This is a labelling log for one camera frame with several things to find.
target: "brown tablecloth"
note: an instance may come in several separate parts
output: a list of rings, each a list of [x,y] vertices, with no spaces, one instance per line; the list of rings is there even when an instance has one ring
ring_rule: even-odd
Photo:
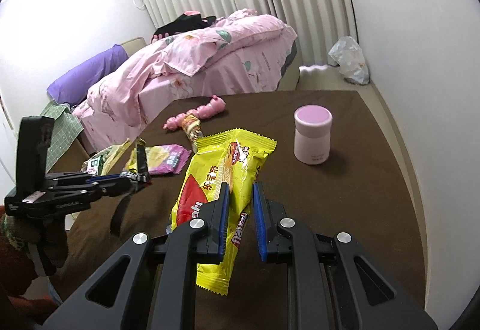
[[[208,102],[175,101],[141,137],[148,146],[189,146],[182,131],[166,134],[168,117]],[[202,123],[204,134],[244,128],[278,141],[259,174],[265,195],[284,204],[290,217],[318,233],[354,235],[364,247],[423,304],[425,272],[414,209],[400,169],[375,119],[354,91],[295,91],[225,97],[227,111]],[[293,113],[319,104],[334,118],[332,150],[318,166],[293,155]],[[165,233],[170,210],[185,170],[154,178],[153,185],[130,203],[120,238],[109,233],[118,198],[103,198],[80,214],[68,236],[70,256],[52,277],[62,298],[68,297],[103,261],[134,233]],[[197,289],[197,329],[286,329],[287,275],[284,265],[260,261],[253,220],[247,224],[228,297]]]

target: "metal screw head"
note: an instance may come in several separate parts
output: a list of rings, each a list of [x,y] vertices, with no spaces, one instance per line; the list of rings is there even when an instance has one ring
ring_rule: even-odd
[[[352,240],[352,236],[349,233],[339,233],[337,239],[344,244],[349,243]]]
[[[203,227],[204,224],[205,222],[203,221],[203,219],[199,219],[199,218],[195,218],[190,221],[190,227],[192,229],[199,229]]]
[[[133,236],[133,241],[137,245],[144,244],[148,239],[148,235],[145,233],[138,233]]]
[[[295,226],[295,221],[291,218],[283,218],[280,221],[280,225],[287,229],[290,229],[291,227]]]

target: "pink bedding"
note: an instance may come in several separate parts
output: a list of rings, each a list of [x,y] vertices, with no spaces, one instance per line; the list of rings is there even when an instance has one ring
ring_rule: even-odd
[[[136,138],[177,99],[274,91],[297,35],[273,16],[251,12],[153,43],[93,85],[73,112],[87,151]]]

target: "purple pillow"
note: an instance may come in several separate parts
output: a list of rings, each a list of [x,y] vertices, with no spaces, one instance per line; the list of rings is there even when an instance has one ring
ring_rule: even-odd
[[[53,81],[46,91],[58,104],[77,106],[87,97],[88,89],[114,72],[128,59],[125,49],[115,44]]]

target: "red logo on bag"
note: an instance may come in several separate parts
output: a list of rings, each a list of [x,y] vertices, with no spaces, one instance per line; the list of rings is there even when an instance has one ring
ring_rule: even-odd
[[[177,209],[177,226],[198,217],[201,205],[208,200],[197,180],[189,175],[180,195]]]
[[[242,240],[243,228],[248,219],[247,213],[240,214],[240,221],[238,222],[237,229],[235,230],[235,234],[232,237],[232,244],[234,244],[238,249],[240,249],[240,241]]]
[[[232,156],[232,165],[235,165],[240,159],[239,144],[232,142],[229,146],[229,153]]]

